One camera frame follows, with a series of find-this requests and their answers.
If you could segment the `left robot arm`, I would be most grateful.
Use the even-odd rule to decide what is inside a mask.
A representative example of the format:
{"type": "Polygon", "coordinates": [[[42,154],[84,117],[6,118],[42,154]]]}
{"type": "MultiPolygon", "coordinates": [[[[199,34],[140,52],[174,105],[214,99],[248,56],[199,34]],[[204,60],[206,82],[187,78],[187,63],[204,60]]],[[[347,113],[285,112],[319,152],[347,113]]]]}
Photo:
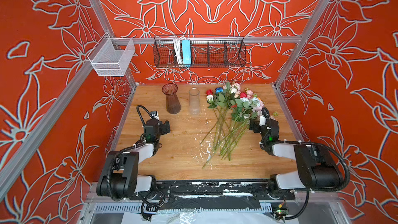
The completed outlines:
{"type": "Polygon", "coordinates": [[[132,146],[109,152],[96,186],[99,197],[121,201],[141,192],[157,190],[155,177],[140,175],[138,169],[140,163],[158,152],[161,136],[171,132],[170,123],[162,122],[158,112],[150,112],[142,105],[138,105],[136,110],[143,125],[143,134],[132,146]]]}

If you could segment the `dark ribbed glass vase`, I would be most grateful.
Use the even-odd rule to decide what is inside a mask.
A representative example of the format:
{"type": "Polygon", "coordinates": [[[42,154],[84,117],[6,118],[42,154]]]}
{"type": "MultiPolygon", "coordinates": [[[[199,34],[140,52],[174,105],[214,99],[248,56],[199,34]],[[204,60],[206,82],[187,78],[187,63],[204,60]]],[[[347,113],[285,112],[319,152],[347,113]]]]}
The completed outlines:
{"type": "Polygon", "coordinates": [[[166,84],[162,87],[162,92],[166,97],[166,110],[175,115],[181,111],[181,104],[177,96],[178,86],[174,83],[166,84]]]}

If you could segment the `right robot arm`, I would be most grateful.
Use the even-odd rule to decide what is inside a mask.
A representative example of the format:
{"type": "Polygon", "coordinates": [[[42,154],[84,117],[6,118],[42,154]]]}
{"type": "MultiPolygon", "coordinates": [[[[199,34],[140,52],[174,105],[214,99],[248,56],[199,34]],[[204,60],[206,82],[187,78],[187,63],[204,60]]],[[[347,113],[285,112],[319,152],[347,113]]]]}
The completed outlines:
{"type": "Polygon", "coordinates": [[[249,129],[261,135],[260,148],[270,156],[296,162],[295,171],[273,174],[267,183],[272,198],[280,198],[287,191],[336,192],[350,182],[350,170],[343,157],[333,148],[314,142],[282,141],[279,123],[263,107],[258,120],[252,120],[249,129]]]}

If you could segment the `white rose stem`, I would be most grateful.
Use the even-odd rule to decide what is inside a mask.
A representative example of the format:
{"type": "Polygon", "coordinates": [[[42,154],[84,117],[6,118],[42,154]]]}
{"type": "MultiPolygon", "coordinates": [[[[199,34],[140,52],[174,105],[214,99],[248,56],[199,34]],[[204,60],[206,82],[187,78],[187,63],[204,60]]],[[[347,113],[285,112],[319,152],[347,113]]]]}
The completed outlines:
{"type": "Polygon", "coordinates": [[[216,118],[216,123],[214,124],[214,137],[213,137],[213,141],[212,141],[212,150],[216,151],[216,149],[217,149],[216,139],[217,139],[217,131],[218,131],[218,116],[216,113],[217,105],[215,103],[213,95],[208,95],[206,98],[209,103],[209,107],[213,110],[213,112],[215,114],[215,118],[216,118]]]}

